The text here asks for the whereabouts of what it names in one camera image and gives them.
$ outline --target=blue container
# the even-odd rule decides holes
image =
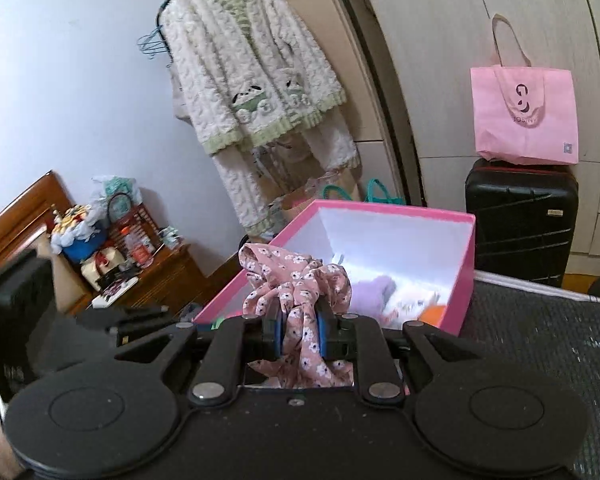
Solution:
[[[62,252],[74,264],[79,264],[81,261],[89,258],[107,240],[107,231],[101,222],[96,222],[95,226],[99,231],[93,234],[91,238],[88,240],[74,240],[74,243],[70,246],[62,248]]]

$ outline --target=green bag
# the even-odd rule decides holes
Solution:
[[[347,193],[346,191],[344,191],[344,189],[342,189],[340,186],[336,186],[334,184],[327,184],[326,186],[324,186],[324,189],[322,190],[322,198],[325,199],[325,200],[328,200],[329,199],[329,193],[331,191],[335,191],[344,200],[351,200],[351,201],[353,201],[353,199],[351,198],[351,196],[349,195],[349,193]]]
[[[382,191],[382,193],[384,193],[384,198],[378,198],[378,197],[374,196],[374,186],[378,186],[380,188],[380,191]],[[334,186],[333,184],[329,184],[328,186],[324,186],[324,189],[322,190],[322,198],[328,200],[329,199],[329,193],[331,191],[335,191],[344,200],[353,200],[349,196],[349,193],[347,193],[346,191],[344,191],[344,189],[342,189],[340,186]],[[366,186],[366,199],[365,199],[365,202],[375,202],[375,203],[379,203],[379,204],[406,205],[406,202],[404,201],[404,199],[401,199],[398,196],[394,197],[394,198],[391,197],[391,195],[389,195],[389,191],[384,186],[384,184],[382,182],[380,182],[376,178],[372,178],[369,181],[368,186]]]
[[[384,193],[384,198],[377,198],[374,195],[374,186],[378,186],[380,191]],[[387,188],[384,186],[382,182],[380,182],[376,178],[372,178],[369,181],[369,184],[366,186],[366,200],[365,202],[375,202],[380,204],[396,204],[396,205],[406,205],[404,199],[399,196],[392,198],[387,191]]]

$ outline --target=gray mesh surface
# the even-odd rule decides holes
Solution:
[[[475,282],[460,335],[570,384],[591,415],[574,472],[600,480],[600,303]]]

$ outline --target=black chair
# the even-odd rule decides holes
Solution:
[[[66,316],[56,309],[51,261],[24,251],[0,268],[0,397],[9,402],[38,378],[172,322],[161,307]]]

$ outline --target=white wall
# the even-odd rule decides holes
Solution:
[[[244,235],[191,126],[166,54],[136,40],[164,0],[0,0],[0,211],[48,170],[85,201],[91,176],[134,176],[150,212],[209,274]]]

